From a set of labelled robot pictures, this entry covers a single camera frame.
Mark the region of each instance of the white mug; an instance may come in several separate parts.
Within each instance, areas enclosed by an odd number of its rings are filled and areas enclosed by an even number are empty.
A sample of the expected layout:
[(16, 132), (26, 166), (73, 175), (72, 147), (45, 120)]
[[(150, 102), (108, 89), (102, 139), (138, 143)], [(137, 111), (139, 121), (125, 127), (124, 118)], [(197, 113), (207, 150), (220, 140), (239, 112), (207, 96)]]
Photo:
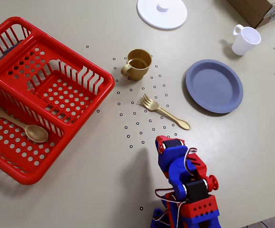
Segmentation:
[(237, 25), (234, 27), (233, 35), (235, 35), (237, 38), (232, 45), (232, 50), (238, 56), (244, 55), (254, 46), (261, 43), (262, 40), (258, 31), (252, 27), (243, 27), (242, 25)]

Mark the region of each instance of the red plastic basket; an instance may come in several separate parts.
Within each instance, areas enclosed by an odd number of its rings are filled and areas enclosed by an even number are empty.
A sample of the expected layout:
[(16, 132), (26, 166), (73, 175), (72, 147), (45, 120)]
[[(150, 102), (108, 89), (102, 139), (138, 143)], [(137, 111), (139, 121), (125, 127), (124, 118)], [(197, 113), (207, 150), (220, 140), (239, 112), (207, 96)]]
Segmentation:
[(114, 86), (111, 74), (22, 18), (0, 25), (0, 107), (43, 126), (45, 143), (0, 118), (0, 169), (34, 184)]

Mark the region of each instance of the plate rim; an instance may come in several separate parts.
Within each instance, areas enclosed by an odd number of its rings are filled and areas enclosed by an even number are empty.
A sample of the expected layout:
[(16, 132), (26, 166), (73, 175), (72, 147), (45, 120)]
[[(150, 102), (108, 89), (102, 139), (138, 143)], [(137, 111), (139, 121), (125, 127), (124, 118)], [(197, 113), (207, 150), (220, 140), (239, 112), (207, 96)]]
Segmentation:
[[(211, 105), (207, 105), (206, 103), (202, 102), (202, 100), (200, 100), (198, 98), (198, 96), (196, 95), (196, 92), (195, 90), (193, 89), (193, 86), (188, 83), (190, 77), (191, 77), (191, 73), (193, 71), (193, 69), (196, 67), (196, 66), (199, 66), (200, 64), (203, 64), (203, 63), (215, 63), (215, 64), (218, 64), (226, 69), (228, 69), (231, 73), (232, 73), (232, 76), (234, 77), (234, 79), (237, 81), (238, 83), (238, 87), (239, 87), (239, 95), (237, 97), (237, 100), (229, 107), (225, 107), (225, 108), (215, 108)], [(186, 87), (188, 89), (188, 92), (190, 94), (190, 96), (192, 97), (192, 99), (201, 107), (203, 107), (204, 109), (210, 111), (210, 112), (213, 112), (213, 113), (218, 113), (218, 114), (225, 114), (225, 113), (230, 113), (232, 111), (234, 111), (235, 109), (237, 109), (239, 107), (239, 105), (241, 104), (242, 100), (243, 100), (243, 94), (244, 94), (244, 91), (243, 91), (243, 85), (242, 85), (242, 82), (240, 80), (240, 78), (238, 77), (238, 75), (236, 74), (236, 72), (229, 66), (227, 66), (226, 64), (220, 62), (220, 61), (217, 61), (217, 60), (213, 60), (213, 59), (203, 59), (203, 60), (200, 60), (200, 61), (197, 61), (196, 63), (194, 63), (187, 71), (187, 74), (186, 74)]]

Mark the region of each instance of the mug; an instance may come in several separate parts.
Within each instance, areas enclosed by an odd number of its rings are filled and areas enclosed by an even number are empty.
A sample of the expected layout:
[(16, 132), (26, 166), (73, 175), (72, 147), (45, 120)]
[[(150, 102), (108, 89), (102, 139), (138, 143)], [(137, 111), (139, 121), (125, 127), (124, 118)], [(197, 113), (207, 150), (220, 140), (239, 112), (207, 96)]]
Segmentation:
[(152, 62), (151, 55), (142, 49), (136, 49), (128, 54), (127, 64), (122, 68), (121, 73), (132, 80), (141, 80), (148, 72)]
[(233, 35), (237, 38), (232, 45), (232, 50), (238, 56), (244, 55), (247, 51), (261, 43), (262, 40), (258, 31), (252, 27), (243, 27), (242, 25), (234, 27)]

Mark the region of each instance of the cup handle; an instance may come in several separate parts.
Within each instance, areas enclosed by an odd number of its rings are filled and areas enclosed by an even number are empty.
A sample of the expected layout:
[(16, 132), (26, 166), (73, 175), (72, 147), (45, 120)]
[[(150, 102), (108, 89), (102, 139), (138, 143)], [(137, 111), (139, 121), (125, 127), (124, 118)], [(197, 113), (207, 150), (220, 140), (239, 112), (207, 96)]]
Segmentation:
[(233, 35), (237, 36), (243, 30), (243, 28), (244, 28), (244, 26), (242, 26), (242, 25), (235, 26), (232, 31)]
[(122, 75), (126, 76), (128, 70), (130, 70), (130, 68), (131, 68), (131, 65), (129, 63), (127, 63), (121, 70)]

